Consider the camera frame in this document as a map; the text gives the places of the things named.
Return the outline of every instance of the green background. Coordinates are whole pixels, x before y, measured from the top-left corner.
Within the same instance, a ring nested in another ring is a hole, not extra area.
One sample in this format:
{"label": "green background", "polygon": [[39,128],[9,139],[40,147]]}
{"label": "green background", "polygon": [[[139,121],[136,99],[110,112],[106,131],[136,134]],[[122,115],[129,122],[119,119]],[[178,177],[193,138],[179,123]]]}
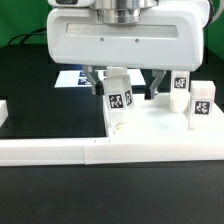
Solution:
{"label": "green background", "polygon": [[[46,27],[50,10],[47,0],[0,0],[0,47],[16,35]],[[35,36],[28,43],[46,43],[46,37]],[[224,59],[224,14],[205,29],[205,45]]]}

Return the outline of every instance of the white base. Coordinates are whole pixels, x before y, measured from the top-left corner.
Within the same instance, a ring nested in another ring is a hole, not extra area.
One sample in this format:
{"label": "white base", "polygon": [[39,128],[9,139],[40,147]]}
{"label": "white base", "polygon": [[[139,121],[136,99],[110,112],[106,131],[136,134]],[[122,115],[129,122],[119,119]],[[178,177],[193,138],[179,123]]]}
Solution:
{"label": "white base", "polygon": [[207,129],[188,130],[187,115],[169,112],[167,99],[169,94],[152,102],[135,96],[134,130],[121,125],[115,134],[106,123],[105,138],[1,140],[0,166],[224,160],[220,109],[213,106]]}

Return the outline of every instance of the metal cylinder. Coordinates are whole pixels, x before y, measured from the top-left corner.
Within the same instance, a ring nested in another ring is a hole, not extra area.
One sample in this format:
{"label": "metal cylinder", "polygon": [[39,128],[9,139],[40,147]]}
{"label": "metal cylinder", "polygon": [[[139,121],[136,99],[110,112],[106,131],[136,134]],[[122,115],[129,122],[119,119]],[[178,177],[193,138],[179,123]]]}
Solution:
{"label": "metal cylinder", "polygon": [[99,21],[109,24],[139,22],[140,10],[153,7],[156,0],[96,0],[92,8],[98,10]]}

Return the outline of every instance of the black table surface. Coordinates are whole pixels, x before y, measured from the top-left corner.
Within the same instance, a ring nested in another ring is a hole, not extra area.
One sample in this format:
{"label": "black table surface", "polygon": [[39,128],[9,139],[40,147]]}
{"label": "black table surface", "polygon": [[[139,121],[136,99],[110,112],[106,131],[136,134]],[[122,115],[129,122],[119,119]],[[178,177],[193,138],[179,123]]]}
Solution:
{"label": "black table surface", "polygon": [[[0,49],[0,98],[9,110],[2,139],[105,136],[100,97],[90,88],[53,88],[64,68],[44,45]],[[223,61],[206,51],[192,74],[215,82],[220,107],[223,71]],[[169,75],[160,88],[168,86]],[[2,167],[0,223],[221,224],[223,186],[223,161]]]}

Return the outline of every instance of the white block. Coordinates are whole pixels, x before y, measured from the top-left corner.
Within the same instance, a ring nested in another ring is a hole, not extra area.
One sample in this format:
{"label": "white block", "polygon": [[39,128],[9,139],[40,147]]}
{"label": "white block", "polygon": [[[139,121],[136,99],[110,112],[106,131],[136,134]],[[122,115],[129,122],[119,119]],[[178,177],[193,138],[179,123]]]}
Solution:
{"label": "white block", "polygon": [[123,67],[107,67],[107,78],[120,76],[120,75],[127,75],[127,68]]}
{"label": "white block", "polygon": [[192,81],[189,111],[189,129],[209,129],[215,99],[212,81]]}
{"label": "white block", "polygon": [[186,112],[189,106],[189,71],[172,71],[169,110],[174,113]]}
{"label": "white block", "polygon": [[0,100],[0,127],[8,117],[8,110],[5,100]]}
{"label": "white block", "polygon": [[105,102],[111,123],[126,122],[128,113],[134,108],[130,77],[123,75],[123,69],[114,68],[115,73],[117,70],[119,75],[108,77],[103,81]]}

